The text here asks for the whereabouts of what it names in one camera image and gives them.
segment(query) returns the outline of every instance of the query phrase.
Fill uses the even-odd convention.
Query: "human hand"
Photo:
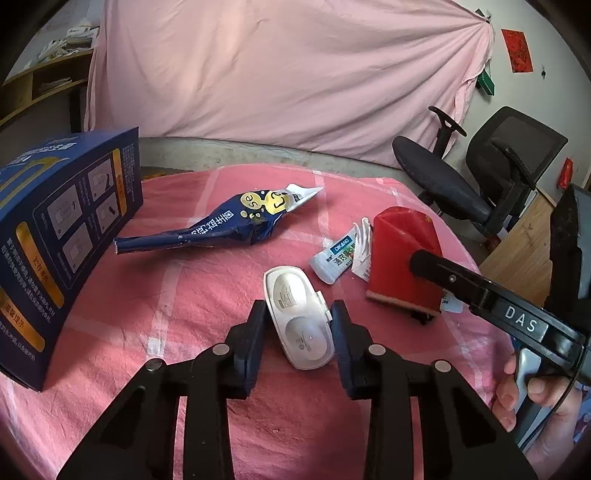
[[[515,383],[517,357],[513,354],[505,364],[507,377],[496,389],[496,399],[492,412],[505,429],[510,432],[515,427],[513,409],[519,400],[519,389]],[[553,407],[569,384],[565,377],[532,378],[527,385],[529,398],[543,407]],[[582,393],[573,388],[545,423],[542,432],[526,452],[525,457],[534,468],[540,480],[548,479],[564,462],[573,449],[574,427],[579,418]]]

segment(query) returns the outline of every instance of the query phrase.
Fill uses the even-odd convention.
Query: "white wall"
[[[47,22],[41,30],[28,43],[26,48],[22,51],[17,62],[12,67],[9,77],[20,72],[29,60],[39,55],[40,51],[51,40],[61,40],[66,37],[66,32],[71,27],[79,24],[80,20],[85,18],[89,10],[89,5],[93,5],[91,15],[95,15],[95,11],[102,12],[102,4],[104,0],[69,0],[53,17]]]
[[[561,192],[556,189],[556,180],[565,158],[574,161],[576,184],[583,182],[591,165],[591,81],[554,27],[525,0],[458,0],[458,3],[471,11],[480,8],[492,14],[495,45],[491,77],[495,96],[474,92],[463,123],[468,137],[459,137],[446,160],[465,174],[467,167],[463,160],[470,138],[493,113],[508,105],[569,139],[538,182],[558,199]],[[525,32],[534,66],[532,73],[511,71],[501,28]],[[541,76],[542,64],[545,80]]]

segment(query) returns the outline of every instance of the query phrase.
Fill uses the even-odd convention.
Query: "pink checkered tablecloth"
[[[404,358],[425,364],[449,360],[490,403],[512,351],[506,334],[466,309],[443,313],[422,326],[400,310],[366,300],[366,283],[350,270],[328,286],[308,265],[353,222],[398,205],[429,214],[444,256],[476,271],[447,225],[395,180],[353,179],[281,164],[160,177],[143,183],[144,205],[121,235],[189,226],[234,194],[289,183],[324,190],[281,219],[273,236],[258,245],[119,256],[110,249],[67,318],[45,390],[35,393],[0,378],[0,429],[7,432],[9,450],[24,454],[42,478],[55,478],[146,359],[184,361],[222,341],[232,325],[246,320],[252,302],[263,298],[262,275],[278,265],[302,268],[329,304],[344,299],[354,322]],[[228,416],[239,480],[362,477],[369,404],[347,399],[335,361],[318,370],[296,371],[273,337],[265,345],[251,397],[230,401]],[[182,429],[177,435],[180,453]],[[175,478],[180,479],[177,458]]]

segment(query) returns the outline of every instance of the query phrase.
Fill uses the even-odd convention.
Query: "blue cardboard box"
[[[0,371],[41,390],[78,292],[142,205],[138,129],[73,134],[0,169]]]

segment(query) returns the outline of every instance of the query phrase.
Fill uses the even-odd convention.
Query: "finger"
[[[503,367],[503,372],[505,372],[507,375],[513,375],[515,373],[516,369],[517,369],[517,354],[513,353],[509,357],[509,360],[507,360],[507,363],[505,364],[505,366]]]
[[[513,430],[515,427],[515,412],[513,410],[507,410],[499,401],[495,401],[492,405],[492,413],[506,431]]]
[[[569,379],[565,377],[532,378],[527,385],[527,393],[529,398],[538,405],[554,407],[568,384]],[[578,417],[581,400],[581,391],[573,388],[562,402],[562,405],[556,410],[556,415],[564,419]]]
[[[496,388],[497,400],[506,410],[512,410],[519,399],[519,388],[512,375],[504,378]]]

